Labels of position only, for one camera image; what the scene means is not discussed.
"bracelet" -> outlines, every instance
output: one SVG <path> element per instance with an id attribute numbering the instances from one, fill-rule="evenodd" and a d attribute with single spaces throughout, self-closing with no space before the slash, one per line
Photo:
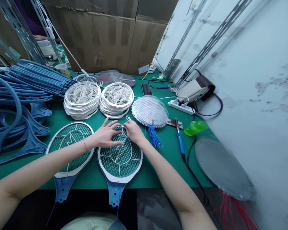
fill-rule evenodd
<path id="1" fill-rule="evenodd" d="M 84 139 L 83 139 L 83 142 L 84 142 L 84 145 L 85 145 L 86 150 L 89 151 L 89 150 L 87 149 L 87 146 L 86 146 L 86 143 L 85 143 Z"/>

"hand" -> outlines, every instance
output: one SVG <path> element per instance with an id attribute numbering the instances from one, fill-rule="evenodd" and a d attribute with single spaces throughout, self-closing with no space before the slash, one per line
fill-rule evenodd
<path id="1" fill-rule="evenodd" d="M 106 118 L 102 126 L 93 135 L 84 139 L 88 149 L 93 149 L 95 147 L 109 148 L 124 144 L 124 142 L 119 141 L 113 142 L 111 139 L 113 135 L 121 133 L 121 131 L 115 131 L 114 129 L 122 125 L 116 123 L 117 120 L 107 124 L 108 120 L 109 118 Z"/>
<path id="2" fill-rule="evenodd" d="M 141 140 L 146 140 L 142 130 L 133 120 L 126 122 L 124 127 L 126 128 L 127 136 L 132 142 L 138 144 Z"/>
<path id="3" fill-rule="evenodd" d="M 48 40 L 48 37 L 42 35 L 34 35 L 34 38 L 37 41 Z"/>

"floor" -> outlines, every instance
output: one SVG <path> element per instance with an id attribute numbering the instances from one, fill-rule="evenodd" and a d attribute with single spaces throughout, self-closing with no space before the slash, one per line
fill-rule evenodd
<path id="1" fill-rule="evenodd" d="M 33 192 L 20 202 L 3 229 L 56 230 L 86 212 L 117 214 L 117 207 L 113 208 L 109 205 L 107 189 L 71 190 L 67 200 L 55 205 L 46 227 L 54 201 L 55 190 Z M 125 189 L 120 202 L 118 218 L 127 229 L 138 229 L 136 189 Z"/>

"black device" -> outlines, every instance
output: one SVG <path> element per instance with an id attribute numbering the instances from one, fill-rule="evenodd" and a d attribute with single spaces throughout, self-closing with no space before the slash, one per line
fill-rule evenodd
<path id="1" fill-rule="evenodd" d="M 143 95 L 153 95 L 149 84 L 142 84 Z"/>

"green work table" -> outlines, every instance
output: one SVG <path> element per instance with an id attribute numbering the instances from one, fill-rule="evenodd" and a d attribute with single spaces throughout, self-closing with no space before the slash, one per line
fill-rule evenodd
<path id="1" fill-rule="evenodd" d="M 137 97 L 143 96 L 141 84 L 148 83 L 146 80 L 136 80 L 136 85 L 133 88 L 134 95 Z M 154 87 L 164 86 L 171 83 L 153 83 L 150 84 Z M 175 93 L 171 92 L 169 89 L 154 89 L 152 88 L 153 95 L 158 98 L 176 96 Z M 189 126 L 190 121 L 192 121 L 193 116 L 188 115 L 184 112 L 181 112 L 177 109 L 169 107 L 167 103 L 174 98 L 166 98 L 162 99 L 162 102 L 165 103 L 166 107 L 169 111 L 169 118 L 177 119 L 183 123 L 183 127 Z M 41 141 L 48 144 L 51 138 L 55 135 L 55 133 L 70 122 L 74 122 L 70 116 L 68 116 L 63 108 L 63 98 L 57 97 L 55 100 L 51 102 L 52 115 L 47 118 L 45 123 L 43 124 L 46 127 L 49 127 L 51 132 L 48 136 L 39 137 Z M 105 120 L 105 116 L 97 111 L 95 115 L 90 117 L 87 120 L 83 120 L 88 123 L 93 130 L 97 130 Z M 124 124 L 127 122 L 127 118 L 131 118 L 134 120 L 131 108 L 127 115 L 125 115 L 122 119 L 119 119 L 119 123 Z M 161 141 L 162 147 L 158 148 L 158 152 L 164 156 L 164 158 L 177 170 L 177 172 L 182 176 L 182 178 L 188 183 L 190 187 L 199 187 L 195 179 L 192 177 L 192 174 L 187 169 L 185 163 L 182 160 L 178 139 L 176 136 L 177 129 L 166 125 L 161 129 L 156 130 L 157 135 Z M 189 137 L 182 132 L 183 145 L 186 154 L 194 141 L 194 137 Z M 202 133 L 197 135 L 197 138 L 201 136 L 206 136 L 209 138 L 215 139 L 215 135 L 212 133 L 210 129 L 203 131 Z M 148 130 L 146 131 L 146 138 L 149 139 Z M 0 160 L 5 159 L 11 154 L 17 152 L 19 149 L 14 149 L 10 152 L 0 153 Z M 33 160 L 43 156 L 44 154 L 31 154 L 27 156 L 19 157 L 13 161 L 0 165 L 0 179 L 7 176 L 8 174 L 14 172 L 15 170 L 21 168 L 22 166 L 32 162 Z M 194 149 L 191 150 L 190 155 L 190 167 L 193 170 L 194 174 L 197 176 L 199 181 L 201 182 L 203 187 L 213 187 L 214 185 L 211 181 L 206 177 L 206 175 L 201 170 L 200 166 L 197 163 L 195 158 Z M 79 173 L 78 177 L 73 183 L 72 189 L 105 189 L 107 188 L 106 179 L 101 172 L 101 169 L 98 166 L 97 162 L 97 149 L 95 149 L 94 156 L 90 160 L 90 162 L 86 165 L 86 167 Z M 126 188 L 161 188 L 161 183 L 155 173 L 153 167 L 144 156 L 143 164 L 140 168 L 139 172 L 135 175 L 135 177 L 126 185 Z M 45 183 L 40 189 L 55 189 L 54 180 L 50 179 L 47 183 Z"/>

